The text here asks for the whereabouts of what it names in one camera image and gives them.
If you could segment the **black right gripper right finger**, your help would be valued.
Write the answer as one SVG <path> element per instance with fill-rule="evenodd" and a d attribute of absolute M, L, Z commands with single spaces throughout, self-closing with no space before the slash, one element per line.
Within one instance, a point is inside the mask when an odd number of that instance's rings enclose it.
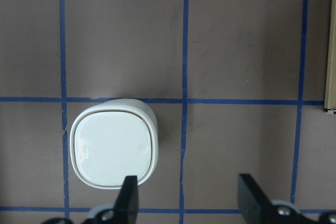
<path fill-rule="evenodd" d="M 304 216 L 292 203 L 271 200 L 251 174 L 239 174 L 238 209 L 245 223 L 335 223 L 335 212 L 323 212 L 318 220 Z"/>

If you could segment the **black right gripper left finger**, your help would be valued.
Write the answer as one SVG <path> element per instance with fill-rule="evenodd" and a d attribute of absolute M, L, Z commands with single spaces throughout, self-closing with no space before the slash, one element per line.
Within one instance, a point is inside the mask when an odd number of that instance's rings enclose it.
<path fill-rule="evenodd" d="M 86 223 L 136 223 L 139 211 L 137 176 L 126 176 L 114 204 L 93 207 Z"/>

